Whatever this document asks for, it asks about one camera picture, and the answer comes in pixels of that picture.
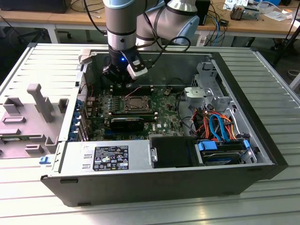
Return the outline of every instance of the computer case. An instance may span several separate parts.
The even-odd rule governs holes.
[[[65,13],[72,0],[0,0],[2,11]]]
[[[197,16],[200,18],[199,25],[203,26],[205,24],[208,9],[210,7],[210,0],[196,0],[195,5],[198,9]]]

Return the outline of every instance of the metal slotted surface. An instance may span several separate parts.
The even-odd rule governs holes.
[[[83,48],[106,49],[106,46],[40,44],[28,48],[25,59],[19,61],[17,72],[11,74],[11,80],[21,84],[10,83],[8,87],[14,85],[21,93],[27,79],[38,79],[45,82],[45,94],[53,93],[53,89],[57,95],[69,94],[68,82],[75,81],[79,71],[78,54]],[[69,208],[39,182],[40,175],[48,169],[40,168],[39,159],[3,159],[0,160],[0,223],[299,224],[300,109],[297,96],[267,64],[262,63],[264,59],[250,49],[191,50],[221,54],[289,168],[272,180],[252,185],[239,196]],[[1,100],[10,93],[11,90],[6,88]]]

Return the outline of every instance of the power supply label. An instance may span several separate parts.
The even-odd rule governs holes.
[[[96,147],[93,170],[128,170],[128,156],[128,146]]]

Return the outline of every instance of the robotic arm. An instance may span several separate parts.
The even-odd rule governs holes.
[[[148,72],[136,43],[153,42],[152,29],[162,38],[191,38],[199,24],[196,0],[104,0],[110,64],[103,74],[113,83],[126,85]],[[186,45],[178,38],[174,41]]]

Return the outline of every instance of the motherboard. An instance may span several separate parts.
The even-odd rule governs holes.
[[[176,98],[166,87],[102,90],[87,102],[91,141],[146,140],[153,135],[183,136]]]

